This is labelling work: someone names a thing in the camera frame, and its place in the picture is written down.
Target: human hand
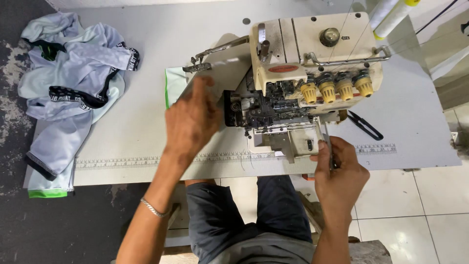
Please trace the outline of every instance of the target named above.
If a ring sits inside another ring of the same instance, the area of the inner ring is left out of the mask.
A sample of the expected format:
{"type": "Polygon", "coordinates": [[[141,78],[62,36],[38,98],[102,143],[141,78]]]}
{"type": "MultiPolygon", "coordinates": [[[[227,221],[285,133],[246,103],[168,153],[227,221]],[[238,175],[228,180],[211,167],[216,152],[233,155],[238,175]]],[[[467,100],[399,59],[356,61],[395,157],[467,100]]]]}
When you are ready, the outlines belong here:
{"type": "Polygon", "coordinates": [[[188,167],[197,153],[218,131],[221,111],[205,86],[211,77],[195,77],[192,92],[166,110],[167,142],[164,153],[175,155],[181,167],[188,167]]]}
{"type": "Polygon", "coordinates": [[[319,141],[319,154],[310,160],[318,162],[314,172],[315,190],[329,227],[347,228],[352,221],[350,212],[370,173],[358,163],[355,148],[342,138],[330,137],[334,161],[338,168],[330,170],[330,150],[319,141]]]}

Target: metal arm attachment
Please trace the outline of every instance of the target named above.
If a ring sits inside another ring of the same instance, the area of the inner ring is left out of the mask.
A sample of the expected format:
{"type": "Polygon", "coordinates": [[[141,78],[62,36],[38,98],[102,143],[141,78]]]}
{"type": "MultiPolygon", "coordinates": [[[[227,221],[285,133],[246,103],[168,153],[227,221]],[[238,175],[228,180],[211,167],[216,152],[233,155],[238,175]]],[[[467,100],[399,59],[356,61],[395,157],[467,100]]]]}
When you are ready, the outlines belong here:
{"type": "Polygon", "coordinates": [[[239,39],[235,39],[233,41],[230,41],[226,44],[223,44],[221,46],[211,48],[211,49],[207,49],[206,51],[204,51],[202,53],[199,53],[195,57],[192,57],[190,59],[190,62],[192,62],[192,64],[194,66],[183,67],[182,70],[185,71],[185,72],[196,72],[196,71],[201,71],[201,70],[211,70],[212,65],[210,63],[207,63],[207,62],[202,63],[202,60],[204,59],[205,56],[207,56],[209,54],[212,54],[212,53],[215,53],[215,52],[218,52],[218,51],[226,50],[226,49],[229,49],[231,47],[235,47],[235,46],[238,46],[238,45],[241,45],[241,44],[244,44],[244,43],[249,43],[249,36],[244,36],[244,37],[241,37],[239,39]]]}
{"type": "Polygon", "coordinates": [[[312,60],[315,66],[339,66],[339,65],[348,65],[348,64],[360,64],[365,62],[382,62],[387,61],[391,58],[391,51],[389,50],[388,46],[381,46],[379,48],[373,48],[373,55],[378,55],[381,51],[384,52],[384,56],[382,57],[369,57],[364,59],[353,59],[353,60],[345,60],[345,61],[334,61],[334,62],[320,62],[314,55],[314,52],[310,52],[305,56],[305,60],[312,60]]]}

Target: silver bracelet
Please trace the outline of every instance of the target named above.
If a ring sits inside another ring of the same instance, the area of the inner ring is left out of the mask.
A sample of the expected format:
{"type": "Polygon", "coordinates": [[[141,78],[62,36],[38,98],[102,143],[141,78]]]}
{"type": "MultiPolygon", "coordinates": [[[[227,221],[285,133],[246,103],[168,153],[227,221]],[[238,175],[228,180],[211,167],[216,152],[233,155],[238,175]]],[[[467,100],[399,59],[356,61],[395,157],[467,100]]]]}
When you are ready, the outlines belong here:
{"type": "Polygon", "coordinates": [[[144,203],[144,205],[146,205],[146,206],[148,207],[148,209],[150,209],[150,211],[151,211],[153,214],[155,214],[156,216],[158,216],[158,217],[165,217],[165,216],[167,216],[167,215],[171,212],[171,211],[168,211],[168,212],[162,214],[162,213],[156,211],[156,209],[154,209],[153,206],[151,206],[151,205],[145,200],[145,198],[142,197],[142,198],[140,199],[140,201],[141,201],[142,203],[144,203]]]}

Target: brand label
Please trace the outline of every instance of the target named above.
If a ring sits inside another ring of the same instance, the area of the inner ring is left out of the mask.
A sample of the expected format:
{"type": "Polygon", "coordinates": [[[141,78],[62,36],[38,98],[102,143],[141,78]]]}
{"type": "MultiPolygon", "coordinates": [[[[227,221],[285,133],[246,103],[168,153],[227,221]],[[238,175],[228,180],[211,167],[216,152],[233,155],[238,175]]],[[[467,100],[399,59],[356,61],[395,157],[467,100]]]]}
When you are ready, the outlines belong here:
{"type": "Polygon", "coordinates": [[[275,73],[281,73],[281,72],[290,72],[290,71],[294,71],[297,69],[298,69],[298,66],[295,66],[295,65],[281,65],[281,66],[270,68],[269,71],[275,72],[275,73]]]}

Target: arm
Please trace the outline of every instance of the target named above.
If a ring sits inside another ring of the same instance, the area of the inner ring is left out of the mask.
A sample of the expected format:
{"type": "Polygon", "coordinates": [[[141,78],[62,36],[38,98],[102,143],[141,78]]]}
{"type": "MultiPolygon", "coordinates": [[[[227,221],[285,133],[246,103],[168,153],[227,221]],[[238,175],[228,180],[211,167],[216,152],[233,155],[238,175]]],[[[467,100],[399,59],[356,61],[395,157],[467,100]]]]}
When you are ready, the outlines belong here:
{"type": "MultiPolygon", "coordinates": [[[[166,213],[174,187],[195,155],[218,130],[221,112],[205,85],[211,78],[195,78],[193,92],[179,99],[165,113],[166,147],[144,197],[158,212],[166,213]]],[[[154,215],[140,203],[117,254],[117,264],[158,263],[164,247],[168,218],[154,215]]]]}
{"type": "Polygon", "coordinates": [[[311,156],[317,161],[315,190],[324,215],[325,227],[313,256],[313,263],[350,263],[348,227],[350,212],[370,173],[358,163],[355,148],[338,137],[330,137],[334,161],[338,168],[330,170],[330,150],[319,142],[319,154],[311,156]]]}

